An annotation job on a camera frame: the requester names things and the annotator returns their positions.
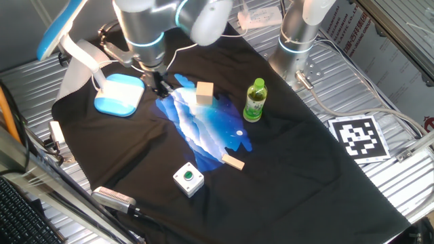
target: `wooden block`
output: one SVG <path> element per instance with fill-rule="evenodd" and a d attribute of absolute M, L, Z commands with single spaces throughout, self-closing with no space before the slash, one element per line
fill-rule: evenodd
<path fill-rule="evenodd" d="M 225 163 L 229 164 L 230 166 L 235 167 L 235 168 L 237 168 L 239 170 L 242 170 L 243 167 L 244 167 L 244 163 L 243 162 L 241 162 L 240 160 L 238 160 L 238 159 L 236 159 L 234 157 L 231 157 L 231 156 L 229 156 L 227 154 L 223 155 L 222 160 Z"/>
<path fill-rule="evenodd" d="M 197 82 L 196 103 L 212 105 L 212 93 L 214 84 L 210 82 Z"/>

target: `keyboard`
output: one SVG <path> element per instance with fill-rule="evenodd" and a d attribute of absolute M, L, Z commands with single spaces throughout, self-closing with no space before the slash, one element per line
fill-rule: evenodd
<path fill-rule="evenodd" d="M 21 191 L 0 177 L 0 243 L 60 244 L 64 238 L 30 205 Z"/>

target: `plastic bottle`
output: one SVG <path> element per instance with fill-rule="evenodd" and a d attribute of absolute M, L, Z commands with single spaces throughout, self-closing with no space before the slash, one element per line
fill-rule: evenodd
<path fill-rule="evenodd" d="M 267 94 L 264 79 L 257 78 L 255 83 L 247 90 L 247 102 L 243 112 L 246 121 L 253 123 L 260 119 Z"/>

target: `black t-shirt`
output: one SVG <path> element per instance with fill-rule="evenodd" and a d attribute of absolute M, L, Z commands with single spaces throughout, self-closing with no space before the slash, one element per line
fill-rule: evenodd
<path fill-rule="evenodd" d="M 175 49 L 191 44 L 180 30 L 168 31 L 165 42 L 166 64 Z M 140 76 L 119 64 L 103 72 Z M 92 189 L 105 186 L 133 197 L 143 213 L 164 225 L 162 232 L 152 222 L 118 214 L 151 243 L 164 243 L 165 235 L 168 243 L 373 244 L 409 226 L 242 38 L 222 37 L 210 46 L 178 52 L 168 82 L 179 88 L 175 74 L 193 83 L 214 83 L 219 105 L 213 111 L 220 115 L 203 122 L 202 111 L 189 109 L 185 94 L 160 101 L 149 89 L 130 117 L 105 115 L 94 108 L 96 91 L 90 82 L 52 109 Z M 262 118 L 248 123 L 242 119 L 246 91 L 259 77 L 268 96 Z M 234 133 L 242 139 L 232 141 Z M 245 163 L 242 171 L 218 162 L 215 150 L 222 147 Z M 191 198 L 172 177 L 187 162 L 205 177 Z"/>

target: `metal table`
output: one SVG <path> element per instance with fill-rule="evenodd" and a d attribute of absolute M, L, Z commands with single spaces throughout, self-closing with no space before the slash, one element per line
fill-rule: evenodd
<path fill-rule="evenodd" d="M 279 6 L 279 2 L 252 0 L 247 1 L 247 5 L 249 9 L 256 9 Z M 243 33 L 237 25 L 237 12 L 241 10 L 241 2 L 234 4 L 229 22 Z M 244 38 L 259 54 L 267 58 L 273 53 L 278 36 L 279 26 L 269 26 L 249 30 Z M 360 77 L 336 52 L 316 45 L 310 56 L 316 65 L 315 68 L 322 72 L 321 78 L 316 80 L 314 85 L 315 91 L 326 106 L 341 112 L 381 106 L 374 94 L 361 82 Z M 65 72 L 66 68 L 59 65 L 57 55 L 53 55 L 45 61 L 31 62 L 0 74 L 0 78 L 15 96 L 22 114 L 27 118 L 28 127 L 42 140 L 48 139 L 50 135 L 48 122 L 52 120 L 51 107 Z M 325 114 L 305 89 L 298 90 L 297 94 L 327 126 L 327 120 L 333 116 Z M 364 165 L 361 168 L 388 200 L 406 215 L 431 196 L 434 186 L 434 155 L 429 150 L 423 150 L 411 159 L 398 163 L 395 156 L 416 142 L 414 133 L 393 115 L 373 115 L 381 126 L 392 159 L 384 163 Z M 63 170 L 90 192 L 89 182 L 69 149 L 65 147 L 61 151 L 67 160 L 62 166 Z M 44 203 L 43 206 L 47 217 L 68 238 L 69 243 L 106 242 L 50 205 Z M 433 209 L 434 204 L 418 209 L 417 214 L 409 221 L 415 222 Z"/>

